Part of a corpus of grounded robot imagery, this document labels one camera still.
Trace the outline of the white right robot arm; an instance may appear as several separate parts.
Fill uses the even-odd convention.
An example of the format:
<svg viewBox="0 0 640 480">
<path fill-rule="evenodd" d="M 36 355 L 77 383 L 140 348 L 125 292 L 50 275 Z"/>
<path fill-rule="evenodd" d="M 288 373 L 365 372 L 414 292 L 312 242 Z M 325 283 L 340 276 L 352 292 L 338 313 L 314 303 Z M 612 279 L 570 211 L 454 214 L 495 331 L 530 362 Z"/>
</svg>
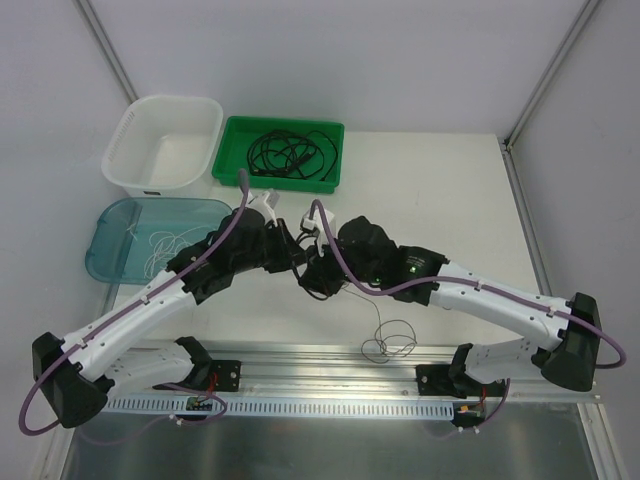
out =
<svg viewBox="0 0 640 480">
<path fill-rule="evenodd" d="M 548 297 L 492 285 L 446 256 L 417 246 L 398 246 L 366 217 L 345 223 L 336 237 L 325 231 L 319 212 L 303 215 L 300 228 L 312 234 L 302 286 L 336 294 L 345 283 L 366 286 L 397 301 L 466 313 L 518 334 L 518 339 L 460 345 L 446 374 L 458 393 L 469 395 L 497 380 L 541 375 L 577 392 L 591 390 L 601 326 L 596 300 Z"/>
</svg>

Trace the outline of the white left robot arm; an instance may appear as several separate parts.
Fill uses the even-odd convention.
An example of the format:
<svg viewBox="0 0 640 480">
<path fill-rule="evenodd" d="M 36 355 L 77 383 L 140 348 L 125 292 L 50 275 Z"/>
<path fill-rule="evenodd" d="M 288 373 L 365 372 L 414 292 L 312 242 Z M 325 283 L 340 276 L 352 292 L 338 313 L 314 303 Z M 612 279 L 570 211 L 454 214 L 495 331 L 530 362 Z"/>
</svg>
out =
<svg viewBox="0 0 640 480">
<path fill-rule="evenodd" d="M 191 310 L 253 269 L 280 273 L 302 264 L 304 250 L 281 219 L 236 210 L 219 230 L 179 251 L 136 297 L 59 339 L 50 332 L 32 344 L 35 387 L 64 428 L 78 427 L 121 395 L 171 384 L 209 384 L 213 360 L 192 336 L 152 352 L 133 346 L 164 321 Z"/>
</svg>

